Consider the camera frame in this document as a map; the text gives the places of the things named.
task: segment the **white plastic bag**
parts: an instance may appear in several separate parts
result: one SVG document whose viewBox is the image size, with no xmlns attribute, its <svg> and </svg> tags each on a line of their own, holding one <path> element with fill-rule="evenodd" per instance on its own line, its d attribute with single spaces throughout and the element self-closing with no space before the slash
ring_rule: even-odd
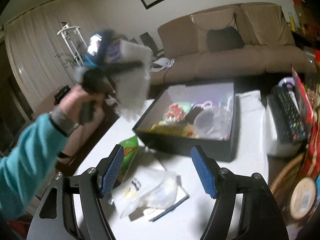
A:
<svg viewBox="0 0 320 240">
<path fill-rule="evenodd" d="M 113 77 L 116 83 L 117 98 L 120 101 L 118 109 L 121 116 L 128 121 L 135 120 L 137 115 L 142 114 L 144 101 L 148 98 L 152 56 L 153 53 L 149 47 L 129 41 L 120 41 L 118 62 L 141 61 L 143 63 L 141 68 L 135 68 Z"/>
<path fill-rule="evenodd" d="M 176 173 L 139 166 L 111 195 L 120 218 L 124 218 L 142 206 L 169 208 L 176 201 L 177 191 Z"/>
</svg>

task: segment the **couch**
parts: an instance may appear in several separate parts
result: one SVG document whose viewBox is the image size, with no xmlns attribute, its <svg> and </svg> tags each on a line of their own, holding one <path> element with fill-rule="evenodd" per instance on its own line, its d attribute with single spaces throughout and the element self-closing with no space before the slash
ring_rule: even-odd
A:
<svg viewBox="0 0 320 240">
<path fill-rule="evenodd" d="M 33 120 L 35 120 L 39 115 L 43 113 L 49 113 L 54 108 L 54 95 L 62 87 L 57 88 L 51 92 L 36 108 L 34 114 L 32 115 Z M 90 152 L 93 146 L 88 147 L 89 141 L 98 142 L 99 138 L 96 137 L 97 133 L 103 134 L 106 131 L 99 131 L 104 129 L 104 123 L 106 121 L 106 115 L 111 117 L 113 114 L 111 109 L 104 106 L 102 109 L 97 109 L 93 120 L 84 126 L 79 126 L 68 138 L 68 142 L 62 154 L 59 155 L 58 162 L 56 164 L 56 169 L 61 171 L 66 176 L 72 176 L 76 171 L 77 166 L 84 160 L 86 155 Z"/>
<path fill-rule="evenodd" d="M 203 32 L 230 26 L 231 22 L 244 47 L 208 51 Z M 290 73 L 291 64 L 301 73 L 313 68 L 303 50 L 295 46 L 281 7 L 273 3 L 231 4 L 199 11 L 160 26 L 158 34 L 165 57 L 174 58 L 175 63 L 170 69 L 152 73 L 152 85 Z"/>
</svg>

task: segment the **green snack bag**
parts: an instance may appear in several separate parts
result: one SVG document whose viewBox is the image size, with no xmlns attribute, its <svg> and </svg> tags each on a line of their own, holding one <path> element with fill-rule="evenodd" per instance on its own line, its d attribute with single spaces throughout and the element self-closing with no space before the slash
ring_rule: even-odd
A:
<svg viewBox="0 0 320 240">
<path fill-rule="evenodd" d="M 122 174 L 125 174 L 129 168 L 129 165 L 130 165 L 134 155 L 136 154 L 136 152 L 138 150 L 138 146 L 139 146 L 138 138 L 137 138 L 137 136 L 133 136 L 129 139 L 126 139 L 126 140 L 120 142 L 120 144 L 124 148 L 124 159 L 123 159 L 122 165 L 120 167 L 120 170 L 121 170 Z"/>
</svg>

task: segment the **white curtain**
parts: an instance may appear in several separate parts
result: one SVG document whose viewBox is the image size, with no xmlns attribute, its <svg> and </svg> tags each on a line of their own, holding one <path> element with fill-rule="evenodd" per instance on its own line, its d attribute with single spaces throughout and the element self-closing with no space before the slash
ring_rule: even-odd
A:
<svg viewBox="0 0 320 240">
<path fill-rule="evenodd" d="M 56 0 L 28 11 L 7 25 L 5 43 L 13 74 L 33 110 L 53 90 L 74 85 L 65 64 L 68 47 L 57 36 L 60 22 L 80 26 L 86 42 L 107 23 L 99 21 L 88 0 Z"/>
</svg>

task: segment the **open box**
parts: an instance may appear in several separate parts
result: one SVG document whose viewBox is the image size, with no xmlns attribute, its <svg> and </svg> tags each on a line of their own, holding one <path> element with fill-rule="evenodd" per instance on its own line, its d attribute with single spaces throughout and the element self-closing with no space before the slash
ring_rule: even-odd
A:
<svg viewBox="0 0 320 240">
<path fill-rule="evenodd" d="M 230 96 L 233 97 L 233 116 L 228 140 L 187 138 L 148 132 L 154 124 L 163 119 L 164 112 L 172 103 L 190 102 L 196 104 L 211 100 L 213 103 L 218 104 Z M 209 158 L 213 158 L 216 161 L 231 162 L 236 156 L 239 136 L 239 107 L 239 100 L 235 97 L 234 86 L 231 82 L 170 86 L 153 101 L 133 127 L 133 131 L 151 149 L 191 156 L 191 148 L 194 145 L 200 145 Z"/>
</svg>

